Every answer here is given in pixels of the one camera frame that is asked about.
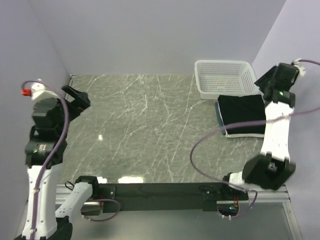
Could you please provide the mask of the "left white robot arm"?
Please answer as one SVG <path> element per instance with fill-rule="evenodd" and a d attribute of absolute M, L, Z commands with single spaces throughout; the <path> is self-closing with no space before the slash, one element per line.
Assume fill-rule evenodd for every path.
<path fill-rule="evenodd" d="M 18 240 L 69 240 L 73 221 L 81 214 L 84 203 L 100 195 L 95 176 L 80 176 L 66 200 L 56 208 L 57 184 L 67 147 L 69 123 L 90 107 L 86 92 L 69 85 L 62 88 L 73 101 L 40 82 L 30 88 L 22 87 L 21 93 L 35 102 L 32 119 L 34 125 L 25 146 L 29 194 L 26 220 Z"/>

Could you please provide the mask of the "black t shirt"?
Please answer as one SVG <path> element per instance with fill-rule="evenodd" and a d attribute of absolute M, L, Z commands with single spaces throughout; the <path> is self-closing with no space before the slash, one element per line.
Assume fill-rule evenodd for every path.
<path fill-rule="evenodd" d="M 260 94 L 247 96 L 220 95 L 217 99 L 224 126 L 239 122 L 266 119 L 265 104 Z M 226 129 L 228 134 L 264 134 L 265 126 L 246 126 Z"/>

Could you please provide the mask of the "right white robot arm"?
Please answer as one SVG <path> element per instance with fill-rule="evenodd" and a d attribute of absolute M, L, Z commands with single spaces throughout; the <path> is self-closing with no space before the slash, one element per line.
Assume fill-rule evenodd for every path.
<path fill-rule="evenodd" d="M 278 190 L 295 172 L 296 164 L 289 154 L 289 128 L 294 113 L 296 95 L 290 91 L 306 69 L 298 62 L 279 63 L 268 70 L 255 85 L 263 93 L 266 117 L 260 153 L 250 159 L 242 171 L 229 173 L 219 187 L 222 198 L 230 200 L 250 186 Z"/>

